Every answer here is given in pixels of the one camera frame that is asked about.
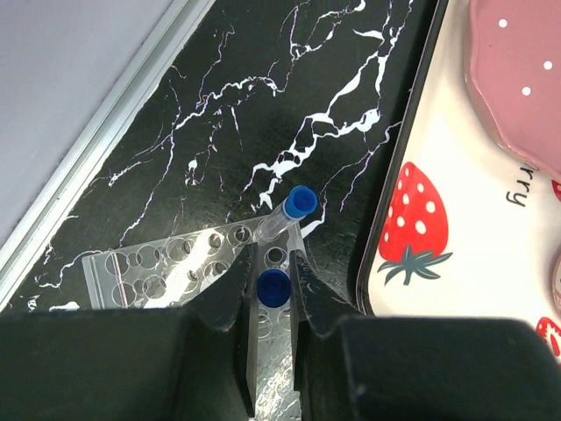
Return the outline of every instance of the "white dot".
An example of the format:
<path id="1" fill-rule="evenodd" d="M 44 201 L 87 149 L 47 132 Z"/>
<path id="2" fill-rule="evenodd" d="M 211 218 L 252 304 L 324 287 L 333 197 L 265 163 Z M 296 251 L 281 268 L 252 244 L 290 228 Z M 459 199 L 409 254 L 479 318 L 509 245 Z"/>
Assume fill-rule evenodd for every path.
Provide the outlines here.
<path id="1" fill-rule="evenodd" d="M 422 222 L 422 221 L 417 221 L 415 223 L 415 229 L 417 230 L 417 232 L 419 232 L 420 234 L 424 234 L 427 231 L 427 227 L 426 225 Z"/>

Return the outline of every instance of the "black table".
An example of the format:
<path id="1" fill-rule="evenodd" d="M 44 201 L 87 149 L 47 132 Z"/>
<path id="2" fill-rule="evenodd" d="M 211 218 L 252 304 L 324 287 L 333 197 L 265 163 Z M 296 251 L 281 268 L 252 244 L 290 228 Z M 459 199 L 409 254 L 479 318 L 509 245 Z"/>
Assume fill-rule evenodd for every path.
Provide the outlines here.
<path id="1" fill-rule="evenodd" d="M 87 309 L 83 256 L 267 214 L 297 184 L 320 199 L 309 259 L 353 300 L 435 7 L 216 0 L 4 312 Z"/>

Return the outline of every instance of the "red strawberry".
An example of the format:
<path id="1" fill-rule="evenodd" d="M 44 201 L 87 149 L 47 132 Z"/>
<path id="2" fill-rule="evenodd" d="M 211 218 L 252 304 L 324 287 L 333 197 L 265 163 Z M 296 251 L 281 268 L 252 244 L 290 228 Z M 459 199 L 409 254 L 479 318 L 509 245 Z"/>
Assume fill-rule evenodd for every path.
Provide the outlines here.
<path id="1" fill-rule="evenodd" d="M 555 197 L 559 202 L 561 202 L 561 184 L 559 184 L 555 180 L 551 180 L 551 187 L 553 187 L 553 193 L 555 193 Z"/>
<path id="2" fill-rule="evenodd" d="M 379 250 L 387 261 L 378 272 L 392 268 L 385 284 L 403 270 L 403 285 L 409 285 L 413 273 L 438 279 L 440 275 L 427 267 L 450 258 L 452 253 L 442 254 L 447 243 L 448 218 L 442 199 L 429 178 L 407 162 L 397 177 L 382 230 Z"/>
<path id="3" fill-rule="evenodd" d="M 540 318 L 537 322 L 536 333 L 545 340 L 550 350 L 557 358 L 557 364 L 561 366 L 561 329 L 550 318 Z"/>

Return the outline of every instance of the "blue screw cap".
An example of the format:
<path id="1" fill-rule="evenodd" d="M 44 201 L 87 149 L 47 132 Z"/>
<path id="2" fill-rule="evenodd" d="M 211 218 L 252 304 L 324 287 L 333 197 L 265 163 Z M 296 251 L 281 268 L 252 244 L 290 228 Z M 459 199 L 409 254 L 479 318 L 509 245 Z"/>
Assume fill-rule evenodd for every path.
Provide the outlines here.
<path id="1" fill-rule="evenodd" d="M 268 269 L 257 280 L 257 296 L 266 307 L 281 307 L 291 292 L 290 278 L 279 269 Z"/>
<path id="2" fill-rule="evenodd" d="M 284 211 L 292 219 L 304 218 L 314 212 L 316 208 L 316 193 L 306 186 L 294 187 L 284 202 Z"/>

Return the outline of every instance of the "pink dish with white dots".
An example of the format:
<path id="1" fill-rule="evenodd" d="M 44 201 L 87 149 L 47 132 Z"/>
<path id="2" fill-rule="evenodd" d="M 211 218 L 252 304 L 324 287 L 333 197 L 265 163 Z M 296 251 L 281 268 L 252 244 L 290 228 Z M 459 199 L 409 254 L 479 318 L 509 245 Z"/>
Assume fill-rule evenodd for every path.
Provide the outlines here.
<path id="1" fill-rule="evenodd" d="M 487 133 L 561 180 L 561 1 L 472 0 L 465 81 Z"/>
<path id="2" fill-rule="evenodd" d="M 471 3 L 473 10 L 469 0 L 448 2 L 428 74 L 424 84 L 417 85 L 423 92 L 416 108 L 412 102 L 408 111 L 412 114 L 405 119 L 408 125 L 398 140 L 404 150 L 396 152 L 391 164 L 394 182 L 384 188 L 387 208 L 376 216 L 376 250 L 370 261 L 363 261 L 363 266 L 369 266 L 365 304 L 378 317 L 524 320 L 547 337 L 561 363 L 558 346 L 550 340 L 553 331 L 561 332 L 554 327 L 561 326 L 561 311 L 551 299 L 550 281 L 552 262 L 561 250 L 561 186 L 489 141 L 480 123 L 485 114 L 476 114 L 463 78 L 467 12 L 476 17 L 480 13 L 478 19 L 488 13 L 489 34 L 478 30 L 474 46 L 486 50 L 492 45 L 498 55 L 481 51 L 473 55 L 482 55 L 481 63 L 492 66 L 487 71 L 474 63 L 481 71 L 475 82 L 488 76 L 480 86 L 489 101 L 487 109 L 494 112 L 488 115 L 487 125 L 500 127 L 501 137 L 496 139 L 502 145 L 537 145 L 529 150 L 532 156 L 541 152 L 543 144 L 556 145 L 561 113 L 554 107 L 561 103 L 557 95 L 561 94 L 561 49 L 552 39 L 542 42 L 519 33 L 517 19 L 523 21 L 524 16 L 516 8 L 522 15 L 535 12 L 538 20 L 543 12 L 530 10 L 531 2 L 526 1 L 477 1 Z M 559 18 L 561 11 L 552 12 L 561 7 L 561 0 L 556 1 L 560 6 L 554 4 L 548 12 Z M 488 10 L 478 11 L 486 4 Z M 503 7 L 494 15 L 496 4 Z M 533 4 L 547 10 L 552 2 Z M 493 41 L 507 30 L 514 31 L 511 44 Z M 528 96 L 522 93 L 525 87 L 531 89 Z M 503 91 L 512 95 L 502 95 Z M 526 107 L 526 100 L 539 106 Z M 529 136 L 516 137 L 519 133 Z M 552 162 L 561 164 L 561 160 Z M 554 282 L 561 310 L 561 269 Z"/>

